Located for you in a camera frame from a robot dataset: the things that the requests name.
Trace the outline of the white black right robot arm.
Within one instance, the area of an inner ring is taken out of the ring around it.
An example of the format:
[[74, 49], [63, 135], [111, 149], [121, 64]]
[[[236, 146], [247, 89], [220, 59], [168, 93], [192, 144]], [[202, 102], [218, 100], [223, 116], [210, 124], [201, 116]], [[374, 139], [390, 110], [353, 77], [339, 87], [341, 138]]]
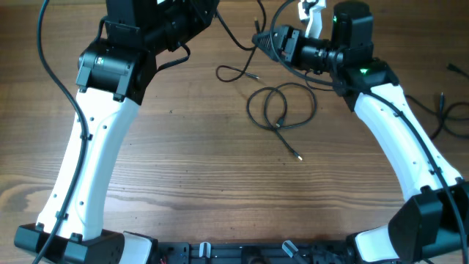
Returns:
[[440, 154], [412, 113], [391, 67], [373, 55], [374, 18], [362, 1], [333, 8], [320, 39], [323, 1], [301, 1], [305, 30], [272, 24], [253, 44], [289, 72], [328, 73], [329, 86], [372, 132], [398, 178], [405, 203], [382, 227], [347, 239], [350, 263], [415, 263], [468, 253], [468, 182]]

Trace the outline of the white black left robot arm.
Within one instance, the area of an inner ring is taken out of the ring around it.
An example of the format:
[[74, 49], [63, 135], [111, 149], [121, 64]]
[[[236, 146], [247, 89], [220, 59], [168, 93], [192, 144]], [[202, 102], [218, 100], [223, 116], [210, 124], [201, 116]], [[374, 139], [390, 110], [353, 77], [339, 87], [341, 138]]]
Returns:
[[158, 54], [186, 48], [212, 22], [218, 2], [108, 1], [97, 35], [78, 59], [70, 140], [52, 193], [14, 244], [35, 262], [159, 263], [155, 238], [103, 227], [119, 149], [153, 77]]

